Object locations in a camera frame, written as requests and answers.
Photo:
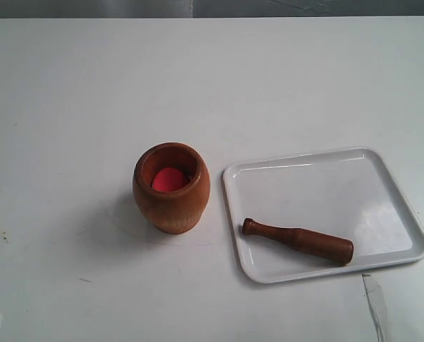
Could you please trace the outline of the clear tape strip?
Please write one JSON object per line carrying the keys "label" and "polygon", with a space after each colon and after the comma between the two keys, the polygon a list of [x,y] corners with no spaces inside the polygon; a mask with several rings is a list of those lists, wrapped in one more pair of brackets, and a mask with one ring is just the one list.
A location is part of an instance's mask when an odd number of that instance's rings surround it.
{"label": "clear tape strip", "polygon": [[368,308],[376,330],[377,341],[392,341],[383,290],[379,283],[370,274],[362,274],[361,276],[366,293]]}

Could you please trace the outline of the red ball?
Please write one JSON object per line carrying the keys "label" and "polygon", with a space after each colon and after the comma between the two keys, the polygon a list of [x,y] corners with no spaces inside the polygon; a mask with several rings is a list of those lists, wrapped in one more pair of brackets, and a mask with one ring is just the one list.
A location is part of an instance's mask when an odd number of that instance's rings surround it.
{"label": "red ball", "polygon": [[189,177],[181,170],[166,167],[154,177],[151,187],[158,192],[174,192],[190,183]]}

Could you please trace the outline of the wooden mortar cup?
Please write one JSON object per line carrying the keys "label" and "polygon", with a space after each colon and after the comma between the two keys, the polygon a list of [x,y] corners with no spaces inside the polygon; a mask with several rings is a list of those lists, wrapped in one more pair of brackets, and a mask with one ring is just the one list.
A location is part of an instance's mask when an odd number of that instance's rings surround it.
{"label": "wooden mortar cup", "polygon": [[[166,167],[183,172],[189,183],[173,192],[152,188]],[[167,234],[182,234],[200,220],[210,198],[210,175],[200,154],[180,142],[165,142],[147,150],[135,165],[133,196],[149,223]]]}

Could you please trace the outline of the brown wooden pestle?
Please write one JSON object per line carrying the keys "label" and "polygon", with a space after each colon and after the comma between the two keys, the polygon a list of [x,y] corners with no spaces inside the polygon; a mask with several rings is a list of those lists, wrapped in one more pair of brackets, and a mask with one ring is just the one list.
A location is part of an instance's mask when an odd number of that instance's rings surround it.
{"label": "brown wooden pestle", "polygon": [[303,228],[281,228],[261,224],[246,218],[242,225],[245,236],[264,237],[308,255],[327,259],[340,265],[349,264],[353,258],[354,245],[343,239]]}

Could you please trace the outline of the white plastic tray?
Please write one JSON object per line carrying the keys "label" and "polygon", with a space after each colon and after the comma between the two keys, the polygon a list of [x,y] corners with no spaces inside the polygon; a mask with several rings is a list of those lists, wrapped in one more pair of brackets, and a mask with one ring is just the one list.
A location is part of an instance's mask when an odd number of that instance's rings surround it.
{"label": "white plastic tray", "polygon": [[[237,162],[222,175],[244,273],[272,284],[409,264],[424,258],[424,230],[376,152],[356,147]],[[246,237],[246,218],[349,239],[345,266]]]}

